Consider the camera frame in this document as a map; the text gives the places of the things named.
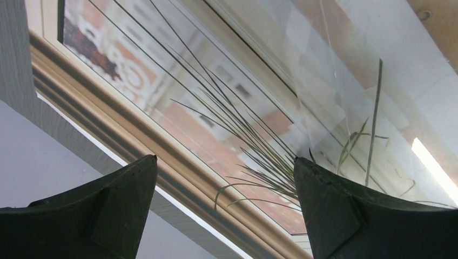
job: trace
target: wooden surface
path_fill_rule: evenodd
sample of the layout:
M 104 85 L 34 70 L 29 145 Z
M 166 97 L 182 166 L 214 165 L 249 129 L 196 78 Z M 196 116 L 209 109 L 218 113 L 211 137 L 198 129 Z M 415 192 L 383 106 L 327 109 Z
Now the wooden surface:
M 407 0 L 407 2 L 419 19 L 423 20 L 423 26 L 458 73 L 458 1 Z

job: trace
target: white wall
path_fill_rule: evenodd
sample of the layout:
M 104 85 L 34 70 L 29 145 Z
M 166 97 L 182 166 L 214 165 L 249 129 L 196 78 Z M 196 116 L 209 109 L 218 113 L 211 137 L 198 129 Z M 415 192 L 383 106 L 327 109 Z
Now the white wall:
M 0 101 L 0 208 L 26 207 L 101 177 Z M 151 212 L 137 258 L 215 258 Z

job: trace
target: light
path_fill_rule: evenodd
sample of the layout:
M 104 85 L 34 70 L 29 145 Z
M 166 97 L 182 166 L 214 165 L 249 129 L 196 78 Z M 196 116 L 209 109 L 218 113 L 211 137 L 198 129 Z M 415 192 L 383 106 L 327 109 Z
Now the light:
M 434 159 L 426 147 L 420 142 L 418 138 L 414 139 L 412 144 L 412 151 L 420 159 L 420 161 L 431 172 L 434 179 L 442 186 L 445 192 L 450 196 L 453 202 L 458 205 L 458 187 L 448 177 L 447 173 L 442 169 L 439 163 Z

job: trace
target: plastic sheet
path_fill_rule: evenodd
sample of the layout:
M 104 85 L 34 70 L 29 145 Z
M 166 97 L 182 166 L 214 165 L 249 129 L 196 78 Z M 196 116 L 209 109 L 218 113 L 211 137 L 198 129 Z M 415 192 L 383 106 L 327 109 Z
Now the plastic sheet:
M 261 5 L 280 28 L 275 37 L 284 39 L 271 48 L 286 64 L 299 103 L 294 119 L 303 135 L 297 136 L 297 155 L 309 157 L 310 148 L 320 165 L 366 184 L 381 59 L 368 186 L 409 201 L 455 207 L 458 78 L 409 4 L 262 0 Z M 342 162 L 345 143 L 366 120 L 366 134 Z

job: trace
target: black plastic piece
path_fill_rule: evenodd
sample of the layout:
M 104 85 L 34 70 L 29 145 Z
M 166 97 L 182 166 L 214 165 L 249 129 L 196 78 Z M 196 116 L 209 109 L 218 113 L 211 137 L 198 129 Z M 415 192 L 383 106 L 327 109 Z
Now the black plastic piece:
M 458 210 L 382 194 L 305 158 L 294 181 L 316 259 L 458 257 Z
M 0 209 L 0 258 L 135 258 L 157 180 L 157 157 L 26 208 Z

